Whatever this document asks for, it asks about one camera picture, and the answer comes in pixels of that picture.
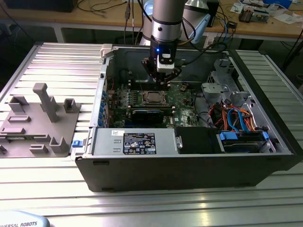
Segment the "power supply label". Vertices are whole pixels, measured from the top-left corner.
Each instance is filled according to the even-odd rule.
[[[124,133],[123,153],[125,155],[155,155],[155,133]]]

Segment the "black cable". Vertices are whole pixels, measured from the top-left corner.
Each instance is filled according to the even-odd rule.
[[[202,120],[202,121],[204,121],[210,128],[212,128],[212,125],[210,125],[210,123],[208,123],[207,120],[205,120],[204,118],[202,118],[200,116],[200,114],[202,114],[203,112],[200,112],[200,113],[197,112],[197,109],[196,109],[196,99],[197,99],[197,96],[198,96],[198,92],[199,91],[196,91],[196,95],[195,95],[195,99],[194,99],[194,110],[195,110],[197,116],[199,117],[199,119]]]
[[[288,48],[285,43],[283,43],[282,41],[280,41],[280,43],[283,45],[283,47],[285,47],[286,49],[288,49],[290,51],[290,48]]]
[[[133,26],[133,45],[134,45],[134,0],[132,0],[132,17],[133,17],[132,26]]]
[[[194,34],[195,34],[195,28],[193,27],[193,25],[191,23],[188,22],[188,25],[190,25],[192,27],[192,29],[194,30]],[[183,30],[184,30],[184,34],[185,34],[185,37],[186,39],[189,39],[188,37],[188,34],[187,34],[187,31],[186,31],[186,28],[185,28],[185,25],[184,25],[184,22],[182,21],[182,26],[183,26]],[[201,57],[202,54],[204,54],[209,48],[213,47],[213,46],[216,46],[216,45],[219,45],[219,44],[222,44],[224,45],[224,49],[223,50],[219,50],[219,51],[216,51],[216,52],[210,52],[210,53],[207,53],[207,54],[216,54],[216,53],[221,53],[223,51],[225,51],[227,49],[227,45],[223,42],[220,42],[220,43],[213,43],[213,44],[210,44],[208,47],[206,47],[205,49],[199,49],[197,48],[193,43],[189,42],[193,48],[195,48],[196,50],[200,51],[201,53],[196,57],[194,58],[193,60],[191,60],[190,62],[185,62],[183,65],[189,65],[191,63],[193,63],[194,61],[196,61],[198,58]]]
[[[222,20],[224,20],[224,22],[225,22],[225,24],[226,24],[227,33],[228,33],[228,26],[227,26],[227,25],[228,25],[228,23],[229,23],[229,19],[228,19],[228,17],[225,15],[224,10],[223,10],[223,8],[221,7],[221,5],[219,5],[219,8],[221,9],[222,13],[219,12],[219,11],[217,11],[217,13],[222,14],[224,18],[222,18],[222,17],[220,17],[220,16],[218,16],[218,17],[221,18]],[[217,40],[217,42],[220,41],[220,39],[221,39],[221,37],[222,37],[222,35],[223,35],[224,32],[225,32],[225,27],[224,27],[224,29],[223,29],[223,31],[222,31],[222,33],[221,33],[219,39]]]
[[[289,59],[289,57],[290,57],[290,55],[291,55],[291,52],[293,51],[293,49],[294,49],[295,46],[297,45],[298,41],[300,40],[300,38],[301,38],[301,36],[302,36],[302,33],[303,33],[303,29],[302,29],[302,31],[301,31],[299,37],[298,37],[297,40],[295,41],[295,43],[294,43],[292,49],[288,52],[288,54],[287,54],[287,56],[286,56],[286,58],[285,58],[285,60],[284,60],[284,62],[283,62],[282,71],[284,71],[284,70],[286,69],[286,67],[288,66],[288,64],[289,64],[289,63],[288,63],[288,62],[289,62],[288,59]]]
[[[194,32],[194,36],[193,36],[192,38],[189,38],[189,37],[188,37],[187,31],[186,31],[186,29],[185,29],[184,21],[191,27],[191,29],[192,29],[193,32]],[[182,26],[183,26],[184,34],[185,34],[185,37],[186,37],[187,41],[190,40],[190,41],[189,41],[189,44],[190,44],[193,48],[195,48],[196,50],[199,51],[199,49],[191,42],[191,41],[195,38],[195,36],[196,36],[196,29],[195,29],[195,27],[194,27],[188,20],[186,20],[184,17],[182,18]]]
[[[222,50],[215,51],[215,52],[209,52],[209,53],[207,53],[207,54],[217,54],[217,53],[222,53],[223,51],[226,51],[226,49],[227,49],[226,43],[224,43],[224,42],[213,43],[213,44],[210,44],[209,46],[207,46],[205,49],[203,49],[203,50],[201,51],[201,53],[200,53],[198,56],[196,56],[193,60],[191,60],[190,62],[185,62],[183,65],[189,65],[189,64],[195,62],[195,61],[196,61],[197,59],[199,59],[199,58],[202,56],[202,54],[204,54],[208,49],[210,49],[210,48],[213,47],[213,46],[217,46],[217,45],[223,45],[224,48],[223,48]]]
[[[127,22],[129,20],[130,15],[131,15],[130,3],[131,3],[131,0],[128,0],[128,4],[127,4],[126,10],[125,10],[125,26],[124,26],[124,31],[123,31],[124,44],[126,44],[125,34],[126,34]]]
[[[140,30],[138,31],[138,34],[137,34],[136,40],[135,40],[135,42],[134,42],[134,44],[135,44],[135,45],[137,45],[137,44],[138,44],[138,38],[139,38],[139,34],[140,34],[140,32],[142,31],[143,26],[144,26],[144,16],[143,16],[143,12],[142,12],[141,16],[142,16],[142,24],[141,24],[141,28],[140,28]]]
[[[4,9],[4,7],[0,4],[1,9],[3,10],[3,12],[6,14],[6,16],[8,16],[34,43],[35,40],[20,26],[20,24],[17,23],[17,21],[14,20],[14,18],[12,18],[8,12]]]
[[[125,35],[126,35],[126,27],[127,27],[127,20],[125,20],[125,26],[124,26],[124,31],[123,31],[124,44],[126,44],[126,38],[125,38]]]
[[[116,4],[116,5],[113,5],[113,6],[110,6],[110,7],[104,8],[104,9],[87,10],[87,9],[83,9],[83,8],[81,8],[81,7],[80,7],[80,4],[81,4],[82,2],[84,2],[84,1],[85,1],[85,0],[81,0],[81,1],[79,1],[79,3],[77,4],[77,8],[78,8],[78,9],[81,9],[82,11],[85,11],[85,12],[98,12],[98,11],[104,11],[104,10],[111,9],[111,8],[113,8],[113,7],[116,7],[116,6],[121,6],[121,5],[124,5],[124,4],[126,4],[126,3],[127,3],[127,1],[125,1],[125,2],[123,2],[123,3]]]
[[[147,15],[147,13],[145,12],[144,7],[143,7],[142,3],[140,2],[140,0],[138,0],[138,3],[139,3],[139,6],[140,6],[142,12],[144,13],[144,15],[148,18],[149,21],[152,21],[151,18],[150,18],[150,17]]]
[[[283,64],[283,68],[282,71],[285,71],[287,69],[287,67],[289,66],[289,64],[293,61],[293,59],[295,58],[295,56],[299,55],[301,49],[303,49],[303,40],[301,41],[301,43],[297,46],[297,48],[294,50],[294,52],[292,54],[289,55],[288,59],[285,61],[285,63]]]

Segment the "paper on desk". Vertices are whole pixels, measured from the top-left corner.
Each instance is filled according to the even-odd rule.
[[[287,23],[289,25],[296,22],[296,20],[293,16],[290,16],[287,14],[281,14],[279,16],[275,16],[274,19],[277,19],[277,20]]]
[[[233,12],[233,13],[241,13],[242,9],[243,9],[243,6],[245,4],[241,4],[241,3],[234,3],[230,12]]]

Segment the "workbench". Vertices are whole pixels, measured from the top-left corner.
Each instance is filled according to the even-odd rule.
[[[74,98],[81,103],[73,139],[86,138],[100,74],[101,48],[97,44],[35,45],[0,93],[0,121],[10,111],[8,101],[12,95],[40,102],[32,87],[36,82],[45,82],[48,94],[57,102]],[[257,52],[243,54],[247,55],[246,61],[262,59],[255,56]],[[303,128],[297,125],[295,130],[301,132]],[[297,139],[302,141],[301,133]],[[256,187],[97,193],[88,189],[75,165],[75,152],[72,148],[71,155],[65,158],[0,158],[0,211],[43,215],[52,227],[303,224],[303,163],[287,172],[274,173]]]
[[[300,34],[302,28],[299,23],[288,25],[274,18],[270,18],[268,23],[242,23],[238,20],[238,14],[231,13],[229,10],[233,3],[237,0],[222,0],[222,8],[229,20],[238,23],[235,38],[243,39],[259,39],[259,40],[276,40],[276,41],[295,41]],[[99,0],[91,0],[92,4],[100,3]],[[112,0],[109,4],[102,7],[109,7],[121,3],[121,0]],[[88,1],[81,4],[84,9],[89,9]],[[24,10],[24,9],[7,9],[7,12],[21,25],[29,26],[46,26],[52,27],[59,43],[64,43],[64,35],[62,28],[82,28],[96,30],[118,30],[123,31],[125,25],[125,8],[126,5],[113,7],[106,10],[105,17],[85,12],[75,8],[72,13],[39,11],[39,10]],[[303,5],[294,5],[291,10],[302,10]],[[0,10],[0,24],[12,24],[12,21]],[[128,22],[127,31],[132,30],[131,19]],[[135,31],[138,31],[141,26],[141,9],[136,3],[134,5],[134,26]],[[223,31],[220,21],[215,20],[213,27],[208,27],[204,33],[207,36],[205,46],[212,43],[214,38],[221,35]]]

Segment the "cables on desk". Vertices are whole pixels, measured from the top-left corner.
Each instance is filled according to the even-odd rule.
[[[111,8],[113,8],[113,7],[121,6],[121,5],[124,5],[124,4],[127,3],[127,1],[125,1],[125,2],[123,2],[123,3],[116,4],[116,5],[113,5],[113,6],[104,8],[104,9],[89,9],[89,10],[87,10],[87,9],[83,9],[83,8],[80,7],[80,4],[81,4],[82,2],[84,2],[84,1],[85,1],[85,0],[79,1],[79,3],[77,4],[77,8],[80,9],[80,10],[82,10],[82,11],[85,11],[85,12],[100,12],[100,11],[104,11],[104,10],[107,10],[107,9],[111,9]]]
[[[17,21],[14,20],[14,18],[12,18],[10,16],[10,14],[8,14],[8,12],[4,9],[4,7],[0,4],[0,8],[3,10],[3,12],[6,14],[6,16],[8,16],[23,32],[24,34],[26,34],[30,39],[31,41],[34,43],[34,39],[23,29],[23,27],[20,26],[20,24],[17,23]]]

